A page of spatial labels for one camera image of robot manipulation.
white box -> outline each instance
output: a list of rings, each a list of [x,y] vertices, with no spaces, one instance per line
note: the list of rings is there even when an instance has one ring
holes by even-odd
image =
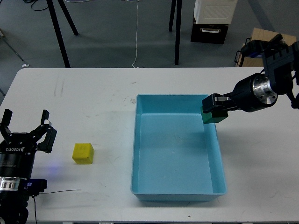
[[[197,24],[231,24],[238,0],[196,0]]]

black stand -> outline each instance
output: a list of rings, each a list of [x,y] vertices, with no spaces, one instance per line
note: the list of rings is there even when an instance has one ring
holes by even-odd
[[[169,32],[172,32],[173,20],[174,20],[174,12],[177,4],[177,21],[176,21],[176,46],[174,53],[174,64],[178,65],[179,59],[179,43],[180,43],[180,35],[181,35],[181,16],[182,16],[182,0],[172,0],[171,2],[171,11],[169,18]]]
[[[64,4],[64,0],[58,0],[58,3],[60,5],[67,21],[69,22],[69,25],[70,25],[74,35],[77,36],[78,31],[75,27],[75,24],[74,24],[73,20],[71,19],[69,11],[67,10],[67,8]],[[57,37],[57,40],[58,40],[59,47],[60,47],[61,55],[62,55],[62,58],[64,60],[64,65],[65,65],[66,68],[70,68],[71,66],[70,66],[69,58],[66,54],[66,50],[65,50],[65,46],[64,46],[64,40],[62,38],[61,31],[60,31],[60,28],[59,28],[57,16],[56,16],[56,13],[55,13],[55,8],[54,8],[54,5],[53,5],[53,0],[47,0],[47,4],[48,4],[48,7],[49,7],[49,12],[50,12],[50,15],[51,15],[54,30],[55,30],[55,33],[56,33],[56,37]]]
[[[21,59],[22,61],[24,61],[24,59],[13,49],[12,46],[10,46],[10,44],[4,39],[4,37],[0,36],[0,39],[2,39],[4,41],[4,43],[19,57],[19,59]]]
[[[2,89],[0,89],[0,93],[2,94],[2,96],[5,96],[6,94],[2,91]]]

blue plastic bin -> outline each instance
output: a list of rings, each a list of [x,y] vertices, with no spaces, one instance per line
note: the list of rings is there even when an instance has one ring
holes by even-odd
[[[206,94],[138,95],[131,191],[146,201],[210,201],[227,187]]]

black cable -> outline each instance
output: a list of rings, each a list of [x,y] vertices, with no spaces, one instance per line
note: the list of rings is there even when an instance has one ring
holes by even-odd
[[[44,193],[41,193],[41,194],[52,194],[52,193],[66,192],[66,191],[75,191],[75,190],[60,190],[60,191],[53,191],[53,192],[44,192]]]
[[[35,196],[32,196],[33,200],[34,200],[34,215],[36,217],[36,199]]]
[[[43,10],[46,10],[46,9],[48,8],[48,7],[46,7],[46,8],[43,8],[43,9],[33,9],[33,5],[34,5],[35,3],[37,3],[38,0],[23,0],[23,2],[26,3],[26,4],[32,3],[30,8],[31,8],[33,11],[43,11]]]
[[[46,10],[47,8],[49,8],[49,7],[46,7],[46,8],[43,8],[43,9],[33,9],[33,5],[34,5],[35,3],[37,3],[37,1],[38,1],[38,0],[36,0],[35,2],[33,2],[32,5],[31,5],[31,9],[32,9],[33,11],[43,11],[43,10]]]

scuff mark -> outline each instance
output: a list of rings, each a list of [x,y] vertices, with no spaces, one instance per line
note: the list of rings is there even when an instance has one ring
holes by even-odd
[[[60,91],[60,97],[62,97],[62,93],[64,92],[64,80],[62,81],[62,87]]]
[[[111,160],[108,158],[109,163],[113,166],[113,168],[115,169],[114,164],[111,162]]]
[[[295,201],[295,202],[298,202],[298,200],[296,200],[296,199],[294,199],[294,198],[292,198],[292,197],[284,196],[284,198],[289,198],[289,199],[292,199],[292,200]]]
[[[57,77],[57,80],[56,80],[56,85],[55,85],[55,89],[54,89],[54,96],[56,96],[56,89],[57,89],[57,85],[58,85],[58,79],[59,79],[59,77]]]
[[[241,215],[240,215],[240,219],[241,219],[241,217],[243,216],[243,214],[246,212],[246,210],[244,210],[242,213],[241,213]]]
[[[260,209],[260,211],[261,211],[261,213],[262,213],[263,218],[265,218],[265,215],[264,215],[264,213],[263,213],[263,209],[262,209],[261,204],[258,204],[258,207],[259,207],[259,209]]]
[[[276,195],[279,195],[279,196],[281,196],[281,193],[280,193],[280,191],[279,190],[277,190],[275,193],[274,193],[274,195],[272,195],[271,197],[269,197],[269,198],[274,198]]]
[[[118,158],[121,158],[121,156],[117,156],[117,157],[114,159],[114,162],[115,162]]]

